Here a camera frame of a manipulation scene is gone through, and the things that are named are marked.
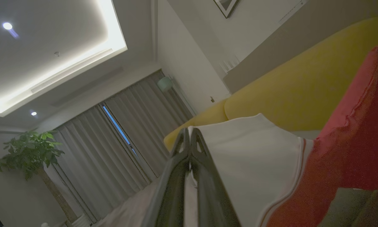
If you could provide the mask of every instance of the sofa backrest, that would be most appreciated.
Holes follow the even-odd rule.
[[[164,143],[171,150],[183,127],[258,113],[288,131],[320,130],[375,46],[378,18],[353,24],[195,116],[167,135]]]

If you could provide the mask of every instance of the red cushion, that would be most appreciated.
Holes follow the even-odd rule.
[[[378,189],[378,47],[314,141],[296,191],[268,226],[317,226],[339,187]]]

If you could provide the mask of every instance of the ceiling light fixture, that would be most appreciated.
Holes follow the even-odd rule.
[[[7,29],[7,30],[11,30],[12,29],[12,25],[10,23],[8,23],[8,22],[3,23],[3,27],[5,29]]]

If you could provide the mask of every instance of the air conditioning vent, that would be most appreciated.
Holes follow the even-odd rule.
[[[31,89],[31,92],[34,94],[50,85],[52,85],[53,83],[63,79],[64,77],[66,76],[69,76],[70,74],[84,68],[85,66],[97,61],[98,59],[104,57],[104,56],[107,56],[109,53],[111,53],[113,50],[112,49],[108,49],[108,50],[104,50],[104,51],[101,51],[97,54],[95,54],[94,56],[91,56],[77,64],[75,64],[73,67],[71,67],[70,69],[67,69],[63,72],[60,72],[56,75],[53,75],[52,77],[49,77],[48,79],[44,80],[43,82],[37,84],[36,86],[32,87]]]

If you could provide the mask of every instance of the blue light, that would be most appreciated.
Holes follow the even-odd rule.
[[[111,118],[111,121],[114,123],[114,125],[116,126],[117,130],[120,132],[121,136],[123,136],[124,140],[126,140],[127,144],[130,145],[130,142],[129,140],[126,138],[126,136],[124,135],[124,133],[122,132],[122,130],[120,129],[119,125],[116,123],[116,121],[113,119],[112,115],[109,113],[109,111],[106,109],[105,106],[103,106],[103,109],[105,110],[105,112],[108,114],[108,116]]]

